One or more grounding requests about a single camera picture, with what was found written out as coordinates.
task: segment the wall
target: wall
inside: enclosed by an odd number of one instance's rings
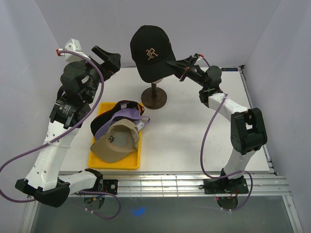
[[[43,143],[49,114],[65,65],[34,0],[0,1],[0,164]],[[26,195],[14,188],[30,171],[38,153],[8,165],[0,176],[1,189],[12,198]],[[25,204],[0,197],[0,232],[19,231]]]
[[[246,64],[268,150],[286,175],[304,232],[311,232],[311,1],[282,0]]]
[[[144,25],[163,28],[176,58],[196,52],[212,64],[245,64],[280,0],[36,0],[56,41],[79,39],[121,54],[133,66],[130,41]]]

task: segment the yellow bin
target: yellow bin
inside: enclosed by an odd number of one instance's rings
[[[99,106],[98,114],[100,115],[104,112],[112,109],[117,103],[116,102],[105,102],[101,103]],[[124,169],[124,170],[135,170],[139,168],[140,165],[140,149],[141,149],[141,131],[139,132],[139,142],[138,142],[138,150],[129,153],[123,159],[115,162],[115,163],[106,163],[97,157],[93,152],[90,152],[88,158],[88,166],[90,168],[96,169]]]

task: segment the hat stand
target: hat stand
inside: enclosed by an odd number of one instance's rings
[[[156,86],[155,83],[151,84],[151,87],[144,90],[141,94],[141,102],[146,108],[159,109],[162,108],[167,101],[167,95],[165,91]]]

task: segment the white table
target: white table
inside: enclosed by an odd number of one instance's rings
[[[179,82],[175,76],[167,77],[158,86],[166,91],[168,100],[161,109],[145,109],[144,114],[151,118],[151,122],[142,130],[140,167],[134,171],[200,172],[202,138],[215,111],[200,102],[198,92],[201,87],[189,78]],[[140,96],[148,87],[150,84],[141,80],[136,68],[122,68],[105,82],[101,102],[120,100],[141,102]],[[221,89],[235,102],[249,107],[239,72],[223,72]],[[90,123],[97,112],[98,107],[83,123],[71,144],[71,149],[66,154],[61,172],[76,172],[87,168],[92,141]],[[212,172],[220,171],[226,165],[231,151],[230,123],[218,115],[205,143],[205,169]],[[263,149],[252,157],[246,170],[252,172],[269,170]]]

